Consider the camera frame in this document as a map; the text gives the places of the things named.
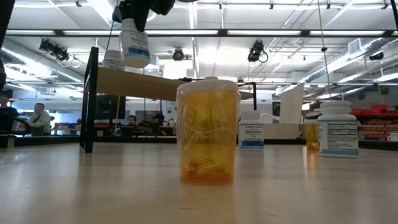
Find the cable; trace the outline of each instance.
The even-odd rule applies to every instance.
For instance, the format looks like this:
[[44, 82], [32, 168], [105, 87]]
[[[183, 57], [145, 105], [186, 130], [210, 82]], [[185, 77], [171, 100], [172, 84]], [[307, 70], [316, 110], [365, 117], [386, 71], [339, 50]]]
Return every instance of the cable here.
[[[119, 0], [116, 2], [116, 7], [118, 7], [118, 6], [119, 6]], [[114, 24], [114, 20], [112, 20], [111, 32], [109, 33], [109, 39], [108, 39], [108, 43], [106, 44], [105, 53], [106, 53], [106, 51], [108, 50], [109, 43], [111, 42], [112, 31], [113, 31], [113, 24]]]
[[259, 58], [259, 62], [261, 62], [261, 63], [266, 63], [266, 62], [268, 62], [268, 54], [267, 54], [267, 52], [266, 52], [265, 50], [262, 50], [262, 53], [263, 53], [263, 55], [265, 54], [265, 55], [267, 56], [267, 60], [262, 61], [262, 60], [260, 60], [260, 58]]
[[329, 71], [328, 71], [328, 61], [326, 59], [326, 50], [327, 48], [325, 47], [325, 40], [323, 38], [323, 27], [322, 27], [322, 16], [321, 16], [321, 7], [320, 7], [320, 3], [319, 0], [318, 1], [318, 14], [319, 14], [319, 24], [321, 27], [321, 39], [322, 39], [322, 51], [323, 51], [323, 58], [325, 60], [325, 66], [326, 66], [326, 75], [328, 77], [328, 91], [329, 91], [329, 99], [331, 101], [331, 89], [330, 89], [330, 78], [329, 78]]

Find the prescription bottle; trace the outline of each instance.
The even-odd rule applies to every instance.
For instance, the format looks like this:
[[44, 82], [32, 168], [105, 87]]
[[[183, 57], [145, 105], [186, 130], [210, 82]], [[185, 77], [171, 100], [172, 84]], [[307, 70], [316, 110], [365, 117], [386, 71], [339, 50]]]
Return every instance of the prescription bottle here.
[[241, 95], [215, 77], [177, 88], [180, 178], [196, 185], [232, 183]]

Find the desk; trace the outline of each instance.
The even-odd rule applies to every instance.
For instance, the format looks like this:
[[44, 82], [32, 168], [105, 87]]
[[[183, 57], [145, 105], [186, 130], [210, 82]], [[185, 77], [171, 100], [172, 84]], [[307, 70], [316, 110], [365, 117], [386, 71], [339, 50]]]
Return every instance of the desk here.
[[236, 152], [235, 181], [181, 184], [175, 144], [0, 152], [1, 224], [396, 223], [398, 156], [322, 158], [302, 146]]

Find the bottle label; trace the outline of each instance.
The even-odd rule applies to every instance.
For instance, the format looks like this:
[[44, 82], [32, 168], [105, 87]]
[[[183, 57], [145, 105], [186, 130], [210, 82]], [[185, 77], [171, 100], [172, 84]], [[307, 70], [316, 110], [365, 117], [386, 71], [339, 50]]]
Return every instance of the bottle label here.
[[125, 57], [150, 60], [148, 36], [138, 30], [124, 29], [121, 32], [122, 52]]
[[239, 124], [240, 149], [264, 149], [263, 124]]
[[358, 122], [356, 120], [318, 121], [320, 153], [330, 156], [358, 156]]

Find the security camera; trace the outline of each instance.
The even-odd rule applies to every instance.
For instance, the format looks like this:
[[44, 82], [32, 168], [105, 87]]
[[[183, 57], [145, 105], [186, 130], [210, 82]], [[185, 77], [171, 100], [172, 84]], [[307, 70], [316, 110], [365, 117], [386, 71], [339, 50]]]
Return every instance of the security camera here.
[[173, 60], [176, 62], [182, 61], [184, 59], [184, 53], [182, 52], [182, 49], [175, 49], [173, 53]]

